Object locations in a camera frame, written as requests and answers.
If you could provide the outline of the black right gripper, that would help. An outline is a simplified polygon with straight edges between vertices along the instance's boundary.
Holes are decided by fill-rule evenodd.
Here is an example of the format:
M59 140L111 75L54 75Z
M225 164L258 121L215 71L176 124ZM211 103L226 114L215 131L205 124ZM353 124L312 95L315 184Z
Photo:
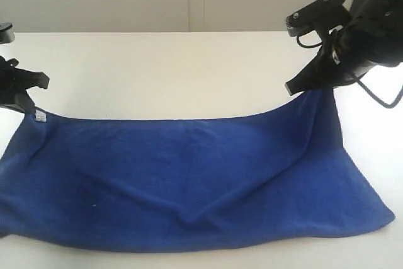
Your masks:
M375 66L402 63L402 15L359 17L341 30L330 50L317 54L285 83L289 95L354 84Z

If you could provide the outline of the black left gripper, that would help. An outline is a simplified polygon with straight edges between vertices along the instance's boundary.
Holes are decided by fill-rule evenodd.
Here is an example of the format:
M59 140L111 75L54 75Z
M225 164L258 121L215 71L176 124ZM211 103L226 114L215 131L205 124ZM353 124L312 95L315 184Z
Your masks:
M27 89L38 87L48 89L50 78L43 72L18 69L16 59L1 56L1 108L19 113L33 113L35 103Z

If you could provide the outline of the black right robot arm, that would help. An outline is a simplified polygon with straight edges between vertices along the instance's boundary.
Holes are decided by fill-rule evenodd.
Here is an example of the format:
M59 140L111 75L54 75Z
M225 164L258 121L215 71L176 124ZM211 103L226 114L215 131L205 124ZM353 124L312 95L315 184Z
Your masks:
M316 32L317 55L285 87L290 95L359 82L375 66L402 63L402 0L365 0L351 14L345 0L316 0L286 18L300 40Z

